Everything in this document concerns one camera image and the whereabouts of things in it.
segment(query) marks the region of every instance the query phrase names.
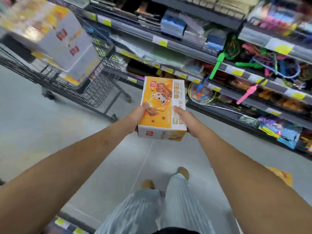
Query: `orange snack box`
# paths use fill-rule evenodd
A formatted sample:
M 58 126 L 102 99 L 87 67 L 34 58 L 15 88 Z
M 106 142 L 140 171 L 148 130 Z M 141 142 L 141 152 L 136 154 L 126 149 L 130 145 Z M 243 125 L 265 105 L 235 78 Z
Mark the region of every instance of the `orange snack box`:
M 138 124 L 138 136 L 181 141 L 187 129 L 173 106 L 185 110 L 184 80 L 146 76 L 141 105 L 143 102 L 150 108 Z

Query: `forearm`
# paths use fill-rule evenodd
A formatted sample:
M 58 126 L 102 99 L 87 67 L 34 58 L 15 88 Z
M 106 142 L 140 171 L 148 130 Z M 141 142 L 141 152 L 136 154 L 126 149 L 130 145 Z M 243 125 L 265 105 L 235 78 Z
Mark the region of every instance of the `forearm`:
M 274 173 L 207 127 L 197 137 L 246 233 L 301 233 L 312 228 L 312 208 Z
M 35 233 L 131 132 L 127 118 L 43 159 L 0 189 L 0 230 Z

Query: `shoe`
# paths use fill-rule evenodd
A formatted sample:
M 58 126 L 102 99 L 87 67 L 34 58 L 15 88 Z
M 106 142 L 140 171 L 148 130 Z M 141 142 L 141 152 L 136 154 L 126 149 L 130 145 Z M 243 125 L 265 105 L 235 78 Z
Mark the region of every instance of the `shoe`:
M 189 178 L 190 178 L 190 174 L 189 174 L 188 170 L 186 170 L 186 168 L 184 168 L 184 167 L 179 167 L 177 170 L 177 173 L 182 174 L 186 180 L 189 180 Z
M 152 180 L 145 179 L 141 184 L 141 189 L 155 190 L 155 186 Z

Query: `gray floor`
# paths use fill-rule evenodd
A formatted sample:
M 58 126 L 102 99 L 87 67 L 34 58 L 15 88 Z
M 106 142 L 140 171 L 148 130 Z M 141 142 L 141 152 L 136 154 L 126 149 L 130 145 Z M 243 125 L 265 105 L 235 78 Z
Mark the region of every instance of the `gray floor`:
M 41 88 L 0 66 L 0 177 L 16 177 L 46 156 L 83 139 L 110 123 L 62 97 L 50 101 Z M 140 102 L 142 91 L 119 83 L 131 96 L 121 96 L 109 114 L 127 115 Z M 290 172 L 294 189 L 312 204 L 312 162 L 192 111 L 223 139 L 259 163 Z M 97 228 L 143 179 L 153 179 L 162 193 L 179 166 L 190 172 L 190 187 L 208 213 L 216 233 L 237 233 L 231 209 L 197 139 L 186 135 L 183 142 L 159 141 L 129 135 L 100 165 L 63 208 L 75 218 Z

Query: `light blue pants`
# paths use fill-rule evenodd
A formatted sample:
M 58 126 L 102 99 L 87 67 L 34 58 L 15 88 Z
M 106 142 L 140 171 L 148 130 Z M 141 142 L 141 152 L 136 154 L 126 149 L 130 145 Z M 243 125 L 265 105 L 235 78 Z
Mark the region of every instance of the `light blue pants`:
M 161 214 L 161 228 L 180 227 L 201 234 L 215 234 L 211 222 L 181 174 L 170 178 L 165 205 L 160 211 L 158 190 L 142 189 L 128 196 L 107 217 L 95 234 L 152 234 L 158 231 L 156 218 Z

